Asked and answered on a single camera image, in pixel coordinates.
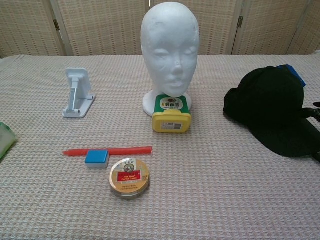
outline styrofoam mannequin head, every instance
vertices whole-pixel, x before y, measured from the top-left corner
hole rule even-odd
[[[199,26],[194,14],[178,2],[151,8],[141,26],[143,58],[159,92],[180,97],[197,67]]]

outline black baseball cap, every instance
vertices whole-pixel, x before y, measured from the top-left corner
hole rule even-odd
[[[268,149],[285,157],[320,151],[320,132],[306,119],[301,80],[286,67],[268,66],[248,73],[224,97],[223,111],[248,127]]]

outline phone stand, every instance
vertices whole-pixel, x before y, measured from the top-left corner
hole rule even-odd
[[[84,68],[68,67],[66,77],[71,89],[68,106],[62,111],[62,116],[64,118],[84,118],[96,99],[94,94],[88,94],[91,90],[88,72]]]

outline green label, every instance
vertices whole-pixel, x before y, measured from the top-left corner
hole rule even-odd
[[[168,109],[175,109],[183,114],[188,114],[189,109],[186,97],[170,97],[166,94],[158,95],[155,99],[154,112],[163,113]]]

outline gold tin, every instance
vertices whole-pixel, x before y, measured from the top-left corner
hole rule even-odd
[[[139,159],[125,158],[113,165],[109,182],[117,196],[123,199],[136,198],[149,186],[149,169]]]

